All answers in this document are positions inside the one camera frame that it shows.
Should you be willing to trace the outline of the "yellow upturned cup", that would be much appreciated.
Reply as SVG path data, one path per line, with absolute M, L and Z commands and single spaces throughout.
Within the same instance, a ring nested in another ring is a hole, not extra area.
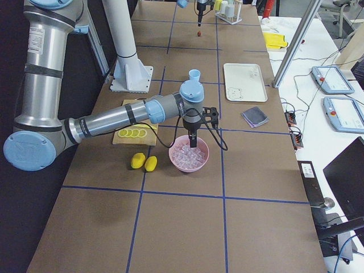
M 214 2 L 214 10 L 216 12 L 219 12 L 221 10 L 221 3 L 222 3 L 222 0 L 215 0 L 215 2 Z

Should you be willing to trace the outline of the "pink bowl of ice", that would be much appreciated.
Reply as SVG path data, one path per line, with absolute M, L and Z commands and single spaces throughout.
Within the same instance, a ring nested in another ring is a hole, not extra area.
M 169 149 L 172 164 L 183 172 L 194 172 L 201 169 L 209 159 L 209 148 L 206 142 L 197 138 L 197 147 L 191 148 L 188 135 L 176 138 Z

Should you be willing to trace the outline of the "light blue cup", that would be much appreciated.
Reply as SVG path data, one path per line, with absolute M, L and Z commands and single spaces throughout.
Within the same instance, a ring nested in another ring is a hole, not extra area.
M 189 80 L 191 80 L 191 81 L 197 81 L 197 82 L 199 82 L 200 75 L 201 75 L 201 73 L 200 73 L 200 71 L 198 69 L 191 69 L 188 72 Z

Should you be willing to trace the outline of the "wooden cutting board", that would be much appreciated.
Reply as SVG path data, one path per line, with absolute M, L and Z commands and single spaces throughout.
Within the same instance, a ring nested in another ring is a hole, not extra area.
M 112 144 L 155 146 L 157 138 L 154 132 L 158 132 L 159 124 L 152 124 L 149 120 L 144 121 L 144 123 L 149 124 L 150 127 L 137 124 L 118 130 L 114 133 Z

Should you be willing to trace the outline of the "yellow lemon near bowl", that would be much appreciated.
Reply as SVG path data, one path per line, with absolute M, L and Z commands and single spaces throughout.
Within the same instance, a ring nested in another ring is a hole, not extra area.
M 152 172 L 155 170 L 156 166 L 158 163 L 158 159 L 156 156 L 150 156 L 147 158 L 145 164 L 144 164 L 144 168 L 147 172 Z

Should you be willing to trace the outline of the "yellow lemon near edge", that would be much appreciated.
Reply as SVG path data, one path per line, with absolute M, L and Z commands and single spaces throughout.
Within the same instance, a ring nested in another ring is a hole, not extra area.
M 136 153 L 131 158 L 131 162 L 130 162 L 131 168 L 139 169 L 144 166 L 145 161 L 146 161 L 146 156 L 144 153 L 142 153 L 142 152 Z

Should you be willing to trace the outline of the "cream bear tray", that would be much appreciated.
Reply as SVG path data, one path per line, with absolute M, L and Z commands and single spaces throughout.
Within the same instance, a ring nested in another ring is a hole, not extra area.
M 258 64 L 225 63 L 226 98 L 232 102 L 266 102 L 268 100 Z

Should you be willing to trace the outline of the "grey folded cloth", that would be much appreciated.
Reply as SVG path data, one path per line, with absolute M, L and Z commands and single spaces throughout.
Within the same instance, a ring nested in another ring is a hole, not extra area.
M 241 116 L 251 128 L 259 127 L 269 121 L 268 116 L 257 106 L 243 111 Z

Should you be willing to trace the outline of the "yellow cloth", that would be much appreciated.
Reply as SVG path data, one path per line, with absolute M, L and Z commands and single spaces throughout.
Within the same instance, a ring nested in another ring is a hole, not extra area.
M 281 49 L 288 46 L 288 42 L 282 34 L 264 32 L 263 37 L 267 48 Z

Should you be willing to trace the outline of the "black power box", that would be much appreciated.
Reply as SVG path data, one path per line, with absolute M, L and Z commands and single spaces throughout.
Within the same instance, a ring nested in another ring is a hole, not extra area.
M 298 161 L 301 178 L 310 206 L 321 207 L 324 197 L 311 161 Z

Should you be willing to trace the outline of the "teach pendant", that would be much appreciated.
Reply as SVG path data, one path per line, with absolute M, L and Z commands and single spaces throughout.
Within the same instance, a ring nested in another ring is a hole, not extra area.
M 325 94 L 353 94 L 355 92 L 336 65 L 314 66 L 312 76 Z
M 325 97 L 323 107 L 336 131 L 363 134 L 363 112 L 355 99 Z

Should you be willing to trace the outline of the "near teach pendant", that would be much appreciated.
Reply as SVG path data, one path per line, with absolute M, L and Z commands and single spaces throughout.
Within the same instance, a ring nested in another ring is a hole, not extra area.
M 325 97 L 323 107 L 336 131 L 363 134 L 363 112 L 355 99 Z

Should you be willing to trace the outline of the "black monitor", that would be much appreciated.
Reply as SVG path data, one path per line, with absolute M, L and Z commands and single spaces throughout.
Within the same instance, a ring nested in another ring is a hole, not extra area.
M 325 178 L 344 215 L 363 216 L 363 138 L 357 137 L 325 168 Z

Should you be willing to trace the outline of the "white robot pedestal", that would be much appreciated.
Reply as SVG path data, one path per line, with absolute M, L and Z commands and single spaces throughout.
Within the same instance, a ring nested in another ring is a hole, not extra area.
M 154 69 L 145 66 L 138 57 L 127 1 L 104 0 L 102 3 L 117 53 L 110 89 L 148 93 Z

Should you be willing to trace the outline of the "aluminium frame post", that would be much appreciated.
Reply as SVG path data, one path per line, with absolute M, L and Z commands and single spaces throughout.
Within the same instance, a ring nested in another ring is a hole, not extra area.
M 287 52 L 282 60 L 282 63 L 279 66 L 279 69 L 276 73 L 276 76 L 272 82 L 272 86 L 274 88 L 278 88 L 283 81 L 285 74 L 288 71 L 288 68 L 295 57 L 297 50 L 309 29 L 316 13 L 322 3 L 322 0 L 311 0 L 306 12 L 304 13 L 297 30 L 292 38 L 291 44 L 287 48 Z

